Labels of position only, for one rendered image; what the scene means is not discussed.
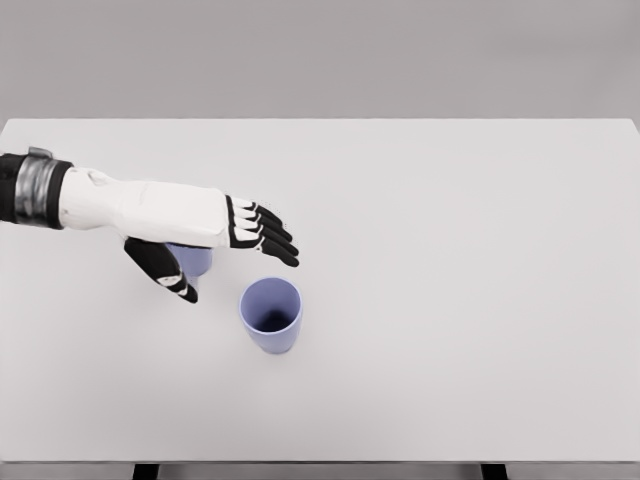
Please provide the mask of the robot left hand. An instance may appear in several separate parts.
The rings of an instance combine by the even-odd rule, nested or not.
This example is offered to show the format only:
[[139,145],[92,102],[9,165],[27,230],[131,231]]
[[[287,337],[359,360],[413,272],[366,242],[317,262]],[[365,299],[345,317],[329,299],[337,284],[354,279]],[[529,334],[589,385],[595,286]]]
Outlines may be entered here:
[[299,265],[299,250],[283,221],[263,205],[216,188],[145,182],[119,207],[116,230],[124,251],[156,284],[195,304],[197,289],[169,249],[171,244],[198,248],[255,250]]

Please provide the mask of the lavender plastic cup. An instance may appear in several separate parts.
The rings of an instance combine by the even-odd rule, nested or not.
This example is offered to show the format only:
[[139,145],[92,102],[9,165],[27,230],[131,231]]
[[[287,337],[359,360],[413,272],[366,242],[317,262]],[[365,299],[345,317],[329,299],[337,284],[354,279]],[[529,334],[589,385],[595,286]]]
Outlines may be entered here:
[[250,283],[239,298],[239,316],[256,345],[268,354],[284,354],[295,344],[302,325],[299,289],[281,277]]
[[212,266],[214,251],[211,248],[185,246],[175,243],[166,243],[166,246],[188,277],[201,277]]

